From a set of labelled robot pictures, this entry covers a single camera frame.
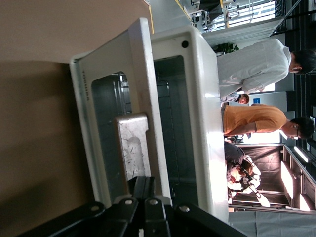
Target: blue sign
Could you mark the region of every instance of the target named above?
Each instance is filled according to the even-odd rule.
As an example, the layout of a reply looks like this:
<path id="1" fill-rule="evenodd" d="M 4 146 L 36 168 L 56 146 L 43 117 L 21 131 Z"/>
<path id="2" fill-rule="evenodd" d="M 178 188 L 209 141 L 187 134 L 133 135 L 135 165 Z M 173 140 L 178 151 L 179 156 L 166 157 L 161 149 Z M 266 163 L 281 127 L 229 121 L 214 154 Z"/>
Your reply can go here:
<path id="1" fill-rule="evenodd" d="M 260 98 L 253 98 L 254 104 L 260 104 Z"/>

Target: short hair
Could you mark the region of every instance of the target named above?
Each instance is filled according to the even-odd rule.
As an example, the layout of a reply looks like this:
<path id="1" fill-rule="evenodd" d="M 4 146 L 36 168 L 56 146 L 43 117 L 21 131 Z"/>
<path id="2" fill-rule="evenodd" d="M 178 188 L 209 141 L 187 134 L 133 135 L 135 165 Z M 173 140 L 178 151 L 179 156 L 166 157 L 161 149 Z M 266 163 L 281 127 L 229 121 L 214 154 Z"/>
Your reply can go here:
<path id="1" fill-rule="evenodd" d="M 242 94 L 242 96 L 246 98 L 246 103 L 248 104 L 248 103 L 249 103 L 249 95 L 247 95 L 247 94 Z"/>
<path id="2" fill-rule="evenodd" d="M 295 62 L 300 64 L 302 69 L 299 70 L 298 75 L 304 75 L 316 69 L 316 50 L 304 49 L 292 52 L 295 55 Z"/>
<path id="3" fill-rule="evenodd" d="M 253 168 L 252 168 L 252 165 L 251 165 L 251 163 L 249 161 L 243 159 L 242 163 L 241 163 L 241 167 L 244 168 L 248 172 L 249 175 L 252 175 Z"/>
<path id="4" fill-rule="evenodd" d="M 302 139 L 310 138 L 314 131 L 314 122 L 308 117 L 297 117 L 291 120 L 291 122 L 298 125 L 298 131 L 301 133 Z"/>

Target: person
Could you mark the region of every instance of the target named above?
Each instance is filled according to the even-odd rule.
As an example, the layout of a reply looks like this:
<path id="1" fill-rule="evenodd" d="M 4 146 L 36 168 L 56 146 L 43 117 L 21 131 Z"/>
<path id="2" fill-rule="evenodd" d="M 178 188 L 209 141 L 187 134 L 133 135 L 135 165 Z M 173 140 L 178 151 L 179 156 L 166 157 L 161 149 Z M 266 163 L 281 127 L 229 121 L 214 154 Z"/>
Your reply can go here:
<path id="1" fill-rule="evenodd" d="M 246 174 L 241 170 L 239 166 L 234 165 L 234 163 L 238 162 L 241 167 L 243 167 L 249 175 L 253 173 L 252 164 L 247 161 L 245 152 L 229 142 L 224 142 L 224 150 L 225 150 L 225 161 L 227 164 L 227 182 L 235 183 L 237 180 L 235 179 L 233 173 L 237 171 L 240 176 L 245 176 Z"/>
<path id="2" fill-rule="evenodd" d="M 292 139 L 310 138 L 315 129 L 313 121 L 308 117 L 288 120 L 277 107 L 263 104 L 226 106 L 223 111 L 223 127 L 225 136 L 282 130 Z"/>
<path id="3" fill-rule="evenodd" d="M 221 98 L 240 88 L 245 94 L 262 91 L 289 72 L 306 74 L 316 68 L 316 51 L 290 52 L 278 39 L 268 39 L 217 57 Z"/>
<path id="4" fill-rule="evenodd" d="M 226 103 L 226 102 L 238 102 L 239 104 L 248 104 L 249 95 L 246 95 L 246 94 L 239 95 L 236 92 L 234 92 L 228 96 L 221 98 L 221 105 L 222 103 Z"/>

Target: man in orange shirt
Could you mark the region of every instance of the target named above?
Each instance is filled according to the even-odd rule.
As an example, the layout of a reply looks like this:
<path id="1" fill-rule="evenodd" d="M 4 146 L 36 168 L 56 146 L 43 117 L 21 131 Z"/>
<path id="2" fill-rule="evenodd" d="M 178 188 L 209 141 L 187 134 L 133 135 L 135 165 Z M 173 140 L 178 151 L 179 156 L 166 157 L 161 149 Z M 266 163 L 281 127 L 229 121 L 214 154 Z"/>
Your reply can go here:
<path id="1" fill-rule="evenodd" d="M 224 135 L 234 136 L 282 130 L 290 138 L 307 139 L 314 133 L 314 123 L 310 118 L 298 117 L 288 120 L 277 107 L 258 105 L 226 106 L 223 116 Z"/>

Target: orange shirt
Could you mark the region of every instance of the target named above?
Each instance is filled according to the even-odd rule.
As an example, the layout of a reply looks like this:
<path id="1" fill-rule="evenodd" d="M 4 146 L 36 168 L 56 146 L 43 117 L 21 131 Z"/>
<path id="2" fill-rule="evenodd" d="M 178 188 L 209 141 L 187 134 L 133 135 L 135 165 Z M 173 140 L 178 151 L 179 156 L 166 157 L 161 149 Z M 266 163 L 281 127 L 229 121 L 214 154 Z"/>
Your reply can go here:
<path id="1" fill-rule="evenodd" d="M 224 134 L 252 122 L 256 123 L 257 133 L 274 132 L 285 125 L 286 116 L 275 106 L 226 106 Z"/>

